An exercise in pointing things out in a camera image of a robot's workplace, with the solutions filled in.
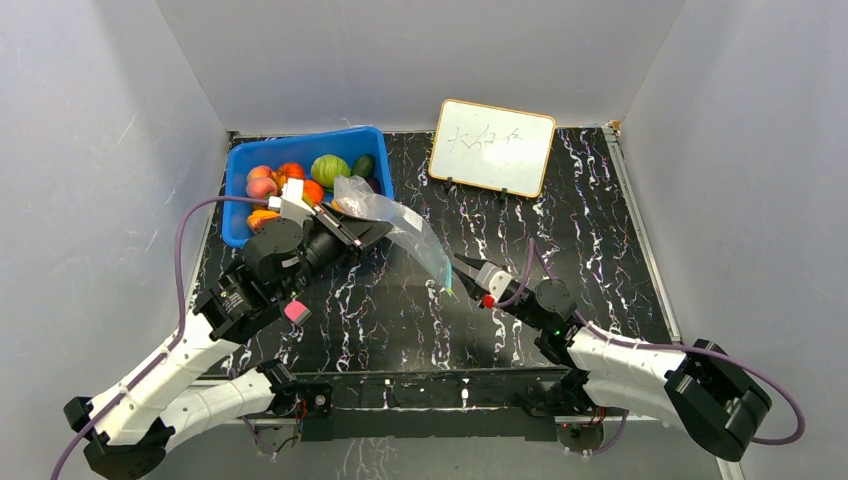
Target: pink sponge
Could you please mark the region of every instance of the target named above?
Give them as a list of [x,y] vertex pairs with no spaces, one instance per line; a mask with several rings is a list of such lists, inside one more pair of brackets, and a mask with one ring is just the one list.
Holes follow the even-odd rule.
[[286,316],[289,317],[289,321],[297,326],[303,325],[312,315],[312,312],[306,308],[306,305],[298,302],[297,300],[293,300],[291,303],[286,305],[284,311]]

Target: green melon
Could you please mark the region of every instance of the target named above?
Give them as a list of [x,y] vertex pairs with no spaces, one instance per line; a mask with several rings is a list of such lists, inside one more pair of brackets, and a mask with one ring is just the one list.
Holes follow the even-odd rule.
[[332,188],[333,182],[339,175],[350,176],[350,167],[344,160],[335,155],[323,155],[312,164],[312,179],[322,187]]

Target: peach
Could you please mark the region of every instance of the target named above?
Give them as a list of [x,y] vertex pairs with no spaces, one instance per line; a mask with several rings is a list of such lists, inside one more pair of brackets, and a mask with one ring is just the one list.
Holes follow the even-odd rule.
[[271,167],[269,167],[267,165],[260,165],[256,168],[252,169],[247,174],[247,183],[250,183],[250,181],[253,180],[254,178],[270,177],[271,172],[273,172],[273,170],[271,170]]
[[277,184],[272,178],[254,178],[247,184],[247,196],[250,198],[268,198],[277,194]]

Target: cucumber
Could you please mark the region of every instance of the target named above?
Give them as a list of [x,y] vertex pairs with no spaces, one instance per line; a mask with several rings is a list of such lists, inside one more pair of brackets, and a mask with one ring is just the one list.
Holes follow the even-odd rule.
[[353,162],[353,168],[350,169],[351,176],[356,175],[362,178],[368,178],[374,173],[374,166],[377,161],[369,154],[365,154]]

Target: black bracket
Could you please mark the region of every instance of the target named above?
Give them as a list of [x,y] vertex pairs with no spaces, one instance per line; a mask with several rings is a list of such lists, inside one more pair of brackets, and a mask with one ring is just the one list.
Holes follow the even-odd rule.
[[306,418],[330,416],[333,403],[333,387],[323,382],[300,382],[279,359],[260,363],[256,371],[271,382],[274,399],[268,410],[278,416],[286,416],[295,410],[298,402],[306,407]]
[[526,386],[523,394],[512,397],[512,403],[531,417],[584,415],[595,404],[583,390],[588,372],[571,370],[559,382],[536,381]]
[[[65,405],[65,418],[71,428],[79,432],[90,421],[90,398],[75,397]],[[89,431],[89,444],[83,449],[91,470],[109,480],[137,480],[153,470],[165,458],[165,445],[175,432],[157,418],[150,429],[135,445],[110,446],[106,433],[96,435]]]
[[[703,339],[694,346],[724,353]],[[716,457],[738,462],[771,409],[768,394],[742,369],[704,355],[687,354],[666,376],[665,391],[689,436]]]

